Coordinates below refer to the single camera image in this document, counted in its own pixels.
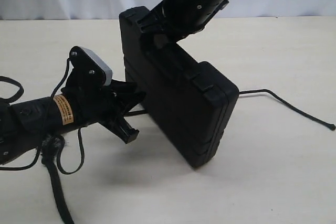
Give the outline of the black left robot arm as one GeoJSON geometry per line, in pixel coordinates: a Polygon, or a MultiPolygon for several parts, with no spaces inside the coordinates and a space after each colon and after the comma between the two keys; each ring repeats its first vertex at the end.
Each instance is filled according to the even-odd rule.
{"type": "Polygon", "coordinates": [[[1,103],[1,164],[38,147],[41,138],[62,135],[95,123],[126,144],[139,131],[125,116],[145,98],[134,82],[112,80],[108,86],[71,74],[61,93],[9,105],[1,103]]]}

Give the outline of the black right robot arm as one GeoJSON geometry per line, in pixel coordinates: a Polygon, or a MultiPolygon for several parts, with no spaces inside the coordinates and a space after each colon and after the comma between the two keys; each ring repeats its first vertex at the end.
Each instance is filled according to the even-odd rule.
{"type": "Polygon", "coordinates": [[[155,17],[153,31],[137,36],[137,46],[146,48],[153,44],[156,35],[164,43],[178,42],[202,31],[206,24],[228,3],[228,0],[162,0],[148,14],[155,17]]]}

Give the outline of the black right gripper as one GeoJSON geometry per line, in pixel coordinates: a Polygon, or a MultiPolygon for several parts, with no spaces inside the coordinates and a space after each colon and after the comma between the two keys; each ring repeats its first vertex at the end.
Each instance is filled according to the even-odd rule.
{"type": "Polygon", "coordinates": [[[163,0],[158,7],[161,16],[155,8],[136,8],[136,34],[155,34],[152,46],[155,51],[172,50],[172,41],[203,30],[210,17],[209,0],[163,0]]]}

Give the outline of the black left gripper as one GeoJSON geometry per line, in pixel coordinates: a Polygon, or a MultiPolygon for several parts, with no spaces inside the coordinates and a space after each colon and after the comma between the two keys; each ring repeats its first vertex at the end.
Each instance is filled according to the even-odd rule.
{"type": "Polygon", "coordinates": [[[64,125],[62,132],[99,123],[126,144],[138,137],[139,130],[123,117],[123,109],[134,108],[146,96],[135,82],[112,80],[110,85],[98,87],[79,73],[71,73],[61,94],[68,101],[74,120],[64,125]]]}

